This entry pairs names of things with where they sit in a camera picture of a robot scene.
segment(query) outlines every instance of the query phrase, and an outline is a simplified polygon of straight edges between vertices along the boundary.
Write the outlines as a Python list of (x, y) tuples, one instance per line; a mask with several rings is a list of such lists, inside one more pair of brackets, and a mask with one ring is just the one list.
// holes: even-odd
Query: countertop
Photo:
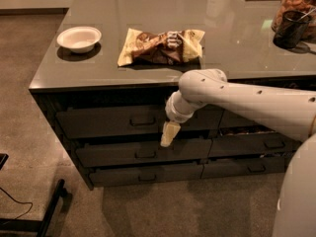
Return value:
[[(177, 66), (118, 67), (128, 28), (153, 34), (205, 31), (200, 68), (219, 68), (228, 79), (316, 75), (315, 43), (306, 43), (308, 48), (303, 53), (273, 44), (271, 23), (279, 4), (245, 0), (74, 0), (30, 91), (177, 85), (183, 73)], [(56, 43), (62, 31), (77, 26), (92, 26), (102, 33), (100, 44), (90, 53), (73, 54)]]

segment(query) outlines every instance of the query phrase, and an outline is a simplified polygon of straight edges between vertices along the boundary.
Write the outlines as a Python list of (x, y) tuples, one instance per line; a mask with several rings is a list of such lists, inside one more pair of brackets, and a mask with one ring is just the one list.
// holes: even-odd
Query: floor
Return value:
[[(41, 220), (57, 181), (69, 192), (48, 230), (53, 237), (272, 235), (283, 174), (90, 191), (28, 91), (63, 15), (0, 16), (0, 187)], [(29, 204), (0, 191), (0, 217)], [(0, 236), (34, 236), (3, 232)]]

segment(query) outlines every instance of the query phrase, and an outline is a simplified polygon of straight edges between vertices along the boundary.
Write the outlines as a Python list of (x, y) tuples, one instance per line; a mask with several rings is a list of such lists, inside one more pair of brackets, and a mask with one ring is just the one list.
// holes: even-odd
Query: jar of nuts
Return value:
[[(310, 10), (316, 7), (316, 0), (281, 0), (280, 7), (276, 12), (272, 23), (272, 29), (277, 30), (279, 26), (283, 12), (296, 10), (304, 13), (308, 13)], [(310, 14), (312, 22), (309, 24), (307, 30), (303, 34), (302, 39), (307, 41), (316, 42), (316, 11)]]

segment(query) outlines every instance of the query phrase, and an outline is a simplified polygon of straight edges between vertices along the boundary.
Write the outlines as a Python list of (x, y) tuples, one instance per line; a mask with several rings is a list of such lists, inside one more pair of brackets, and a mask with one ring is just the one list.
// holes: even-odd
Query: wire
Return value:
[(8, 194), (8, 193), (7, 193), (4, 189), (2, 189), (1, 187), (0, 187), (0, 190), (1, 190), (6, 196), (8, 196), (11, 200), (13, 200), (13, 201), (16, 202), (16, 203), (19, 203), (19, 204), (30, 204), (30, 208), (29, 208), (26, 212), (22, 213), (21, 215), (15, 217), (15, 218), (13, 218), (13, 219), (9, 219), (8, 221), (4, 222), (2, 225), (8, 224), (8, 223), (10, 223), (11, 221), (16, 220), (16, 219), (18, 219), (18, 218), (24, 216), (25, 214), (29, 213), (30, 210), (32, 209), (32, 207), (33, 207), (33, 203), (32, 203), (32, 202), (30, 202), (30, 201), (17, 201), (16, 199), (12, 198), (12, 196), (11, 196), (10, 194)]

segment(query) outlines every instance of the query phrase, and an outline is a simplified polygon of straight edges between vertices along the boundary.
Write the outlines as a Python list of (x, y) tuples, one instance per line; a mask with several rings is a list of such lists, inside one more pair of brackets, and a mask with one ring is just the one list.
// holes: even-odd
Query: bowl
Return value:
[(100, 38), (101, 33), (98, 29), (76, 27), (62, 32), (57, 38), (57, 43), (72, 52), (85, 53), (91, 51)]

